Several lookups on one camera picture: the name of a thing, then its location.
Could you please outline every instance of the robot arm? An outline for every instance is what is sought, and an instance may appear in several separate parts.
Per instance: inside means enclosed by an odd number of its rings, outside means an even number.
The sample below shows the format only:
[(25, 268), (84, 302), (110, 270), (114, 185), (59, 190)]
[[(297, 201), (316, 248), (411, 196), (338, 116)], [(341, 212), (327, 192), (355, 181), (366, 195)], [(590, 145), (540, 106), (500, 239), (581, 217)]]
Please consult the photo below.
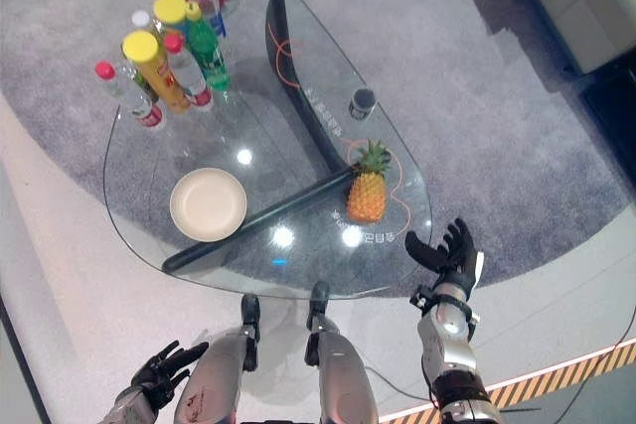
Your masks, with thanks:
[(405, 239), (408, 254), (438, 274), (432, 290), (419, 285), (410, 299), (421, 310), (417, 331), (423, 345), (422, 372), (442, 423), (503, 424), (488, 399), (469, 345), (479, 317), (466, 302), (481, 276), (484, 254), (475, 249), (460, 218), (448, 231), (446, 247), (437, 249), (422, 243), (412, 231)]
[(100, 424), (153, 424), (159, 409), (168, 404), (175, 395), (175, 387), (190, 375), (188, 369), (177, 371), (196, 361), (208, 348), (201, 343), (189, 350), (179, 349), (175, 341), (148, 361), (135, 373), (130, 387), (115, 399), (106, 417)]

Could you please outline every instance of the pineapple crown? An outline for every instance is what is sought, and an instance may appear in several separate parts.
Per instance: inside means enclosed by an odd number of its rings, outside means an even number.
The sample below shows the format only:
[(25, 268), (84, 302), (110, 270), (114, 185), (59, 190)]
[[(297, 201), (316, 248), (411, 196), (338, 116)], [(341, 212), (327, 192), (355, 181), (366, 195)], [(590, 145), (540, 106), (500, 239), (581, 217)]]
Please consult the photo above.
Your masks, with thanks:
[(358, 149), (362, 157), (358, 160), (358, 174), (372, 173), (385, 175), (385, 171), (389, 168), (391, 161), (391, 153), (387, 151), (387, 148), (379, 140), (374, 143), (369, 140), (369, 146), (367, 149)]

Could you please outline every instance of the glass tabletop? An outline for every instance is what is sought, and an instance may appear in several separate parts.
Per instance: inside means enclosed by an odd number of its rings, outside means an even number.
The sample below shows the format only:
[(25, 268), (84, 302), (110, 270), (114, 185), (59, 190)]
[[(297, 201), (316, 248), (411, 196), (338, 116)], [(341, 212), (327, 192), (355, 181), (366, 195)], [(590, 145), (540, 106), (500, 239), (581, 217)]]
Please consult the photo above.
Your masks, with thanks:
[[(365, 83), (302, 0), (238, 0), (225, 23), (231, 87), (209, 111), (164, 108), (158, 131), (117, 111), (103, 191), (118, 234), (153, 267), (215, 288), (308, 298), (324, 280), (333, 298), (354, 298), (396, 286), (416, 267), (406, 231), (430, 240), (430, 205), (382, 107), (352, 115)], [(387, 210), (378, 223), (354, 223), (351, 166), (368, 139), (392, 155)], [(247, 196), (243, 225), (220, 242), (191, 240), (170, 216), (175, 184), (204, 167), (231, 173)]]

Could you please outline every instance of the yellow bottle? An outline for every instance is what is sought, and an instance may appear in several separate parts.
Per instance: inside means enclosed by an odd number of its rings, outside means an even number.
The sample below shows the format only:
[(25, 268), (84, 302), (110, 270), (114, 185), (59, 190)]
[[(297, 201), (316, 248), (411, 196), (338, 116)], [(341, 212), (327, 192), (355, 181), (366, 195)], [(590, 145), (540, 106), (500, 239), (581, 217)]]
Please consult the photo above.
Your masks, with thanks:
[(155, 0), (152, 11), (156, 19), (161, 22), (164, 30), (162, 34), (181, 33), (185, 38), (187, 35), (185, 0)]
[(183, 89), (168, 68), (166, 55), (159, 50), (157, 39), (152, 34), (135, 30), (123, 39), (121, 49), (163, 99), (170, 111), (183, 113), (190, 107)]

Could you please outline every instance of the yellow and black striped tape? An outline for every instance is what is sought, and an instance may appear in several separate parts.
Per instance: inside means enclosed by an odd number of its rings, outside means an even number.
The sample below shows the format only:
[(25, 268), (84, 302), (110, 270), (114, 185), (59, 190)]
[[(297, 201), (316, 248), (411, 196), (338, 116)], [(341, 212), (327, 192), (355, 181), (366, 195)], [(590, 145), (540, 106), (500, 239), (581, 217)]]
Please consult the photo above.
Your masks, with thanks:
[[(513, 406), (523, 401), (574, 386), (586, 380), (591, 374), (599, 376), (636, 361), (636, 341), (630, 340), (614, 349), (602, 350), (593, 355), (567, 361), (544, 371), (521, 376), (511, 381), (488, 388), (488, 395), (498, 408)], [(432, 405), (422, 406), (418, 411), (395, 419), (387, 419), (388, 424), (433, 424), (439, 422), (439, 412)]]

